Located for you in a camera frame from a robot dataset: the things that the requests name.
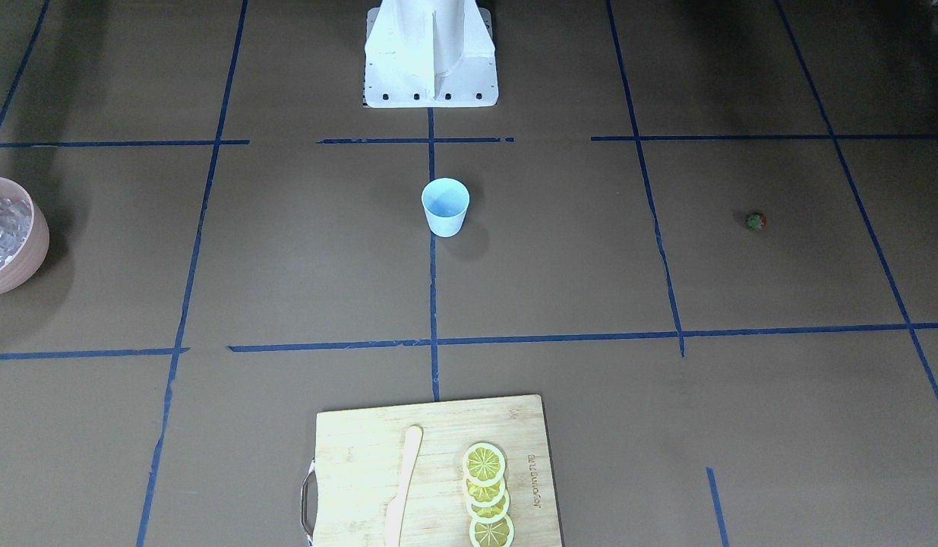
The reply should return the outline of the red strawberry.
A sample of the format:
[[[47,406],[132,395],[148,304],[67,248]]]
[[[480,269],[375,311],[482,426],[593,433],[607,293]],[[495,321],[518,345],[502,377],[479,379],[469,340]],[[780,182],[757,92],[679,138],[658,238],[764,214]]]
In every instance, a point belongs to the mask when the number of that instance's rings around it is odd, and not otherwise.
[[[746,215],[745,226],[750,231],[763,231],[768,224],[767,215],[764,213],[754,211]]]

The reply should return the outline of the light blue cup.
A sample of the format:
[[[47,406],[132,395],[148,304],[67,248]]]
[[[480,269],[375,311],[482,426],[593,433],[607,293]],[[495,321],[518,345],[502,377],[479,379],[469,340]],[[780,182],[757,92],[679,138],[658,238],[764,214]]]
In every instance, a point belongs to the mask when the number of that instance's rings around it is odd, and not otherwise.
[[[464,225],[471,195],[462,182],[437,178],[424,187],[421,201],[430,231],[438,238],[451,238]]]

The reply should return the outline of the pile of clear ice cubes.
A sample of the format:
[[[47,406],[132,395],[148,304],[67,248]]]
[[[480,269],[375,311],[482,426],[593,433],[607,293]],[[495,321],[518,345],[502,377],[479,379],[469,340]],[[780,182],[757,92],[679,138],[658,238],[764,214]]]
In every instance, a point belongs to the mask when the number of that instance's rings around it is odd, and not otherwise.
[[[20,253],[32,227],[33,210],[28,201],[0,200],[0,269]]]

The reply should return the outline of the wooden cutting board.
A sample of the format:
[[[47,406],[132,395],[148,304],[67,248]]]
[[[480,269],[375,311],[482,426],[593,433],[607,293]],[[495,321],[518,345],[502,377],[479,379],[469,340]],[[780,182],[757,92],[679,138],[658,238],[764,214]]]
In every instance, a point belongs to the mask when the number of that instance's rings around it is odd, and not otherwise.
[[[303,523],[309,545],[384,546],[411,425],[423,439],[399,546],[472,546],[462,456],[476,442],[506,456],[511,546],[563,545],[544,404],[535,394],[319,413],[309,470],[316,517]]]

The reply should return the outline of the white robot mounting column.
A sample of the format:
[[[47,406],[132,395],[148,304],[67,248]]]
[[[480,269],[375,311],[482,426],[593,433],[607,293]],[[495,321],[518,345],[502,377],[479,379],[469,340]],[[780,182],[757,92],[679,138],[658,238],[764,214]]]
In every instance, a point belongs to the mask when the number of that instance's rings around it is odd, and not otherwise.
[[[372,109],[497,104],[492,17],[475,1],[382,1],[367,13],[362,104]]]

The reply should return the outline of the pink bowl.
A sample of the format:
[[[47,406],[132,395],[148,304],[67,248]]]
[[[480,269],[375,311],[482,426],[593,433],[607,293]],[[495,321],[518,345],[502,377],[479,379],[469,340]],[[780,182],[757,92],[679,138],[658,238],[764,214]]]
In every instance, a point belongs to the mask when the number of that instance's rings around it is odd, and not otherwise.
[[[16,289],[33,277],[44,263],[49,248],[49,227],[46,225],[45,215],[24,187],[0,177],[0,200],[1,198],[28,201],[33,210],[33,223],[20,253],[0,269],[0,295]]]

